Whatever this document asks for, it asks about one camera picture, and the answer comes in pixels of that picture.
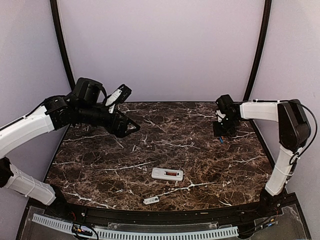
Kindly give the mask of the white remote control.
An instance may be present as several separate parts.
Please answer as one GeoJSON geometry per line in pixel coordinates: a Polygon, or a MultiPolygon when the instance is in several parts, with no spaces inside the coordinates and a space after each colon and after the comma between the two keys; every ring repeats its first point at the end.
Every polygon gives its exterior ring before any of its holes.
{"type": "Polygon", "coordinates": [[[151,177],[157,180],[166,181],[182,181],[184,172],[182,170],[165,169],[165,168],[153,168],[151,177]]]}

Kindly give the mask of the white battery compartment cover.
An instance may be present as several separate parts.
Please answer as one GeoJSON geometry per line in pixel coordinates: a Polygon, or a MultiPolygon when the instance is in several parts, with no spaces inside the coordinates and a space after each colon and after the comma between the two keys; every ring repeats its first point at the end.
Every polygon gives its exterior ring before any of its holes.
{"type": "Polygon", "coordinates": [[[150,198],[145,198],[143,200],[143,203],[145,205],[149,205],[149,204],[154,204],[154,203],[158,203],[160,201],[158,196],[154,196],[154,197],[150,197],[150,198]]]}

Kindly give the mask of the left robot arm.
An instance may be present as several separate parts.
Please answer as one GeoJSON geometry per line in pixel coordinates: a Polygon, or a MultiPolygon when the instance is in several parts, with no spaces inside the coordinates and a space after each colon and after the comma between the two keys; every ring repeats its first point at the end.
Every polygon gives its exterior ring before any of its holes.
{"type": "Polygon", "coordinates": [[[60,218],[67,218],[70,206],[57,187],[41,182],[13,165],[7,154],[30,140],[65,126],[88,124],[103,127],[117,138],[140,130],[140,126],[116,107],[124,103],[132,90],[120,85],[107,94],[102,83],[79,78],[72,92],[46,98],[30,113],[0,129],[0,186],[35,199],[60,218]]]}

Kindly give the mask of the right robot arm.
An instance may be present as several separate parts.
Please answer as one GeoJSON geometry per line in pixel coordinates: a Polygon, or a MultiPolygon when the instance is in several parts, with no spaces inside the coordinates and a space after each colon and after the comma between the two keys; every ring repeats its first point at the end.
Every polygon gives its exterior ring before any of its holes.
{"type": "Polygon", "coordinates": [[[217,138],[233,137],[241,122],[272,122],[277,137],[278,155],[263,194],[273,198],[281,194],[293,176],[296,165],[311,144],[311,125],[307,117],[311,111],[298,99],[234,101],[221,95],[216,101],[213,133],[217,138]]]}

